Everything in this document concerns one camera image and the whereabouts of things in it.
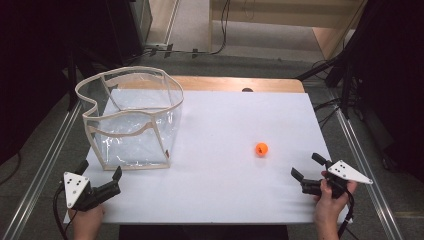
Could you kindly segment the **person's left hand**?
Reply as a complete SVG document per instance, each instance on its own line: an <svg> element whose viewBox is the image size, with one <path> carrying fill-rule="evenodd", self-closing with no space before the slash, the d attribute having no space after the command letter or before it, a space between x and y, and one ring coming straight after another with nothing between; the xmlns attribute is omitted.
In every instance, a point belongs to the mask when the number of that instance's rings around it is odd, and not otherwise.
<svg viewBox="0 0 424 240"><path fill-rule="evenodd" d="M72 219L74 231L77 233L94 232L100 229L105 210L102 205L98 205L88 211L68 210Z"/></svg>

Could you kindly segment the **orange ball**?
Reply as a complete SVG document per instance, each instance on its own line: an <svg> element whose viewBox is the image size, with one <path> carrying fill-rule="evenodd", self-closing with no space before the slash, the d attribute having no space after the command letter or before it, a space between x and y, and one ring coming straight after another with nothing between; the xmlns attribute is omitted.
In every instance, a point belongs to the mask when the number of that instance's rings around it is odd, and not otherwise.
<svg viewBox="0 0 424 240"><path fill-rule="evenodd" d="M255 153L259 157L264 157L268 153L268 145L264 142L260 142L255 146Z"/></svg>

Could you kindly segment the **light wooden furniture frame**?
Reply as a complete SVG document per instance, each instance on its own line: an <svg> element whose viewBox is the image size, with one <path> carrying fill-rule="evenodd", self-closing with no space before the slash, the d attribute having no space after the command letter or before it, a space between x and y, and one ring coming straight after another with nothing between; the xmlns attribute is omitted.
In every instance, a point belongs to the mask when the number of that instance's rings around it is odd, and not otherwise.
<svg viewBox="0 0 424 240"><path fill-rule="evenodd" d="M311 27L328 60L337 55L348 32L357 26L368 0L209 0L209 49L213 21L221 19L226 2L232 22Z"/></svg>

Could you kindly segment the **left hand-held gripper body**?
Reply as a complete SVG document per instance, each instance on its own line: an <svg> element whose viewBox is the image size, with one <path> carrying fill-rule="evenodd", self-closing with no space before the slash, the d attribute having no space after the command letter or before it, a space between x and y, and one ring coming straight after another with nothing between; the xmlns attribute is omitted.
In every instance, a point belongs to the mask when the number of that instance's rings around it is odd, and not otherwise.
<svg viewBox="0 0 424 240"><path fill-rule="evenodd" d="M66 206L68 209L88 211L121 193L119 181L92 187L88 177L71 172L64 173Z"/></svg>

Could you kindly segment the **dark cabinet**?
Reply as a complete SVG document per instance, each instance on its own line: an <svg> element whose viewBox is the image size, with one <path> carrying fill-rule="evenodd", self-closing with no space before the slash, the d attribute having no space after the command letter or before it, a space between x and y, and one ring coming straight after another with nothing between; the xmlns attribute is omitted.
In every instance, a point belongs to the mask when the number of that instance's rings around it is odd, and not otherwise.
<svg viewBox="0 0 424 240"><path fill-rule="evenodd" d="M153 22L149 0L106 0L118 60L127 63L142 55Z"/></svg>

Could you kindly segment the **black tripod stand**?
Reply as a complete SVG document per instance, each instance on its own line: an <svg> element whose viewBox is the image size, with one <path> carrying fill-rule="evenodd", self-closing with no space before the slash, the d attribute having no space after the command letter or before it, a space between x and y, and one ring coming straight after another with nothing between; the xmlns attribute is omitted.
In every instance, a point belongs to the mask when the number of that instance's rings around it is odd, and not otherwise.
<svg viewBox="0 0 424 240"><path fill-rule="evenodd" d="M340 81L343 81L339 107L344 117L348 119L349 96L353 80L352 50L350 48L346 47L337 56L330 60L325 60L322 64L298 75L296 79L300 81L306 80L328 68L330 68L330 73L324 80L327 87L334 88Z"/></svg>

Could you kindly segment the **clear plastic bag beige trim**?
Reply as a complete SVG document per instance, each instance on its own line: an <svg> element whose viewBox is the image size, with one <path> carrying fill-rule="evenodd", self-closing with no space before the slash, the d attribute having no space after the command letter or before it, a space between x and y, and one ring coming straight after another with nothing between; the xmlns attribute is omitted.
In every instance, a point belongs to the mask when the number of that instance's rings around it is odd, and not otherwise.
<svg viewBox="0 0 424 240"><path fill-rule="evenodd" d="M105 170L163 169L182 116L182 86L165 71L123 67L79 82L85 133Z"/></svg>

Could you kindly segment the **aluminium rail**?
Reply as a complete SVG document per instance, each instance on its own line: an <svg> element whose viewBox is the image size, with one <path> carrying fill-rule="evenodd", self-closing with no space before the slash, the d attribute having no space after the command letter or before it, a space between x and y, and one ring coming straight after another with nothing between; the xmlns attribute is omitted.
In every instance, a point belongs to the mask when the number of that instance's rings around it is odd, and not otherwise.
<svg viewBox="0 0 424 240"><path fill-rule="evenodd" d="M41 192L48 180L48 177L56 163L59 153L69 135L69 132L78 117L81 109L80 101L66 113L54 139L51 143L43 161L29 185L24 196L19 201L13 218L6 229L2 240L18 240L31 213L41 195Z"/></svg>
<svg viewBox="0 0 424 240"><path fill-rule="evenodd" d="M370 177L373 183L367 185L366 189L371 198L371 202L375 208L376 214L380 220L380 223L383 227L383 230L386 234L388 240L404 240L404 237L398 227L398 224L395 220L394 214L389 207L384 194L381 191L379 183L367 161L367 157L357 139L356 133L353 129L350 120L346 120L344 114L338 110L337 111L338 122L344 132L345 138L349 144L353 157L355 159L358 170Z"/></svg>

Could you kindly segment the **person's dark clothing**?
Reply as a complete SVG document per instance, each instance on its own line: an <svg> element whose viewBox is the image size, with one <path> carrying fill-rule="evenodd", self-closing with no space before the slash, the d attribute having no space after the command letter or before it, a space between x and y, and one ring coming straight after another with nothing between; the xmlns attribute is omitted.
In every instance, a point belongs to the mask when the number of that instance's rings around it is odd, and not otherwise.
<svg viewBox="0 0 424 240"><path fill-rule="evenodd" d="M119 240L289 240L285 225L121 225Z"/></svg>

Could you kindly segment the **wooden table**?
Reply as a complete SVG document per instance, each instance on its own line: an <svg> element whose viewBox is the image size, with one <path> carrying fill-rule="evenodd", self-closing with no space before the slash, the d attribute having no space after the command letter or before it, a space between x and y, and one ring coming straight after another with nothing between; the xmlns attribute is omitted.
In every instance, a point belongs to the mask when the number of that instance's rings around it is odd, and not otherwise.
<svg viewBox="0 0 424 240"><path fill-rule="evenodd" d="M268 79L243 77L173 76L184 91L233 91L251 89L253 92L304 93L297 79Z"/></svg>

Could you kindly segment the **white table mat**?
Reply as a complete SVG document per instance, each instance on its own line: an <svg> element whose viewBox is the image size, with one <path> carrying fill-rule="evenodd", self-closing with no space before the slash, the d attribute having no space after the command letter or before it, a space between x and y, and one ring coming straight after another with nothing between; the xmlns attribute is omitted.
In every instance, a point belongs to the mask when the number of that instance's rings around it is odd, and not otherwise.
<svg viewBox="0 0 424 240"><path fill-rule="evenodd" d="M255 146L268 153L259 157ZM167 169L124 172L104 204L116 224L301 224L315 208L291 176L329 155L305 93L187 91Z"/></svg>

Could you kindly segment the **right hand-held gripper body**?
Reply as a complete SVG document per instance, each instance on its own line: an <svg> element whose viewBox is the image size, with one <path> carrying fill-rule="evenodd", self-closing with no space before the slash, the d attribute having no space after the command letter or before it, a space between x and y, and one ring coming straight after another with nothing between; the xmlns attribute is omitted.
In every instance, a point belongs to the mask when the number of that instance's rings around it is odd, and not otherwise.
<svg viewBox="0 0 424 240"><path fill-rule="evenodd" d="M355 181L357 183L372 184L373 180L354 169L343 160L335 163L325 161L323 165L326 168L326 180L332 188L332 198L337 199L347 190L347 182ZM302 192L310 195L321 195L320 180L305 179L300 176L300 185Z"/></svg>

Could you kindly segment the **person's right hand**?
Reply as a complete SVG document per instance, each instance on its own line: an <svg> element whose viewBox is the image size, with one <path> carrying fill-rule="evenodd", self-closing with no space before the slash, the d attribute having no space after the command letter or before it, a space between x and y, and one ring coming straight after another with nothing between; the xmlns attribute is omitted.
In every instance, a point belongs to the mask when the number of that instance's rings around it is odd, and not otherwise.
<svg viewBox="0 0 424 240"><path fill-rule="evenodd" d="M348 204L349 193L353 194L356 188L357 183L355 181L348 181L347 192L338 198L333 198L332 188L327 179L322 179L320 185L321 196L315 198L314 223L319 226L336 225L341 211Z"/></svg>

